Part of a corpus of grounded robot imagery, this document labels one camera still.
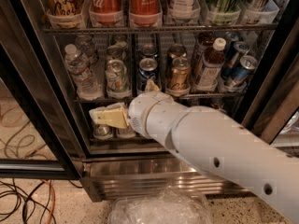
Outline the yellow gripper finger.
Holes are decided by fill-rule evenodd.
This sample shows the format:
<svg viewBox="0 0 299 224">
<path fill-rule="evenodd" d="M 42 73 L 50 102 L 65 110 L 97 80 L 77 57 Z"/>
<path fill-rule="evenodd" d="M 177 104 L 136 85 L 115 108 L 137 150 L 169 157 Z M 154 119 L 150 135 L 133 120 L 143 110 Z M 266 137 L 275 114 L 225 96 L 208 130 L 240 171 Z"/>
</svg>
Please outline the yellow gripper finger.
<svg viewBox="0 0 299 224">
<path fill-rule="evenodd" d="M 147 84 L 145 87 L 145 92 L 149 92 L 149 91 L 159 91 L 160 88 L 158 85 L 155 84 L 155 82 L 151 79 L 147 80 Z"/>
<path fill-rule="evenodd" d="M 89 111 L 94 124 L 126 129 L 129 126 L 128 108 L 125 103 L 101 106 Z"/>
</svg>

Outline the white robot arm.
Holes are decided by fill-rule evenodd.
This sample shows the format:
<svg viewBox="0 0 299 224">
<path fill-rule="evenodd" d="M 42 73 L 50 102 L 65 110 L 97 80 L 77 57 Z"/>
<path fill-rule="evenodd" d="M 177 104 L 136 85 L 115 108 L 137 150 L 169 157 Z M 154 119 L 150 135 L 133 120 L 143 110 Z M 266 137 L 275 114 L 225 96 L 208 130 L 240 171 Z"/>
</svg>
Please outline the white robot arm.
<svg viewBox="0 0 299 224">
<path fill-rule="evenodd" d="M 89 111 L 95 124 L 131 127 L 153 139 L 198 173 L 248 189 L 299 223 L 299 159 L 271 147 L 220 110 L 187 107 L 161 91 Z"/>
</svg>

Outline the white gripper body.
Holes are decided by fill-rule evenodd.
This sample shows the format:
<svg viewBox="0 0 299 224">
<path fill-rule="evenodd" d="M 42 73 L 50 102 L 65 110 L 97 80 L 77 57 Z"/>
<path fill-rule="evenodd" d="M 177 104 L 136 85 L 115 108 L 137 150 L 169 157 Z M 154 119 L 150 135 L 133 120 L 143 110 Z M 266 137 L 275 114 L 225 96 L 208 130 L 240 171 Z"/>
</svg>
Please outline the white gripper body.
<svg viewBox="0 0 299 224">
<path fill-rule="evenodd" d="M 150 138 L 147 132 L 147 118 L 151 109 L 161 101 L 172 101 L 173 98 L 161 91 L 144 92 L 138 95 L 128 108 L 128 116 L 134 131 L 145 138 Z"/>
</svg>

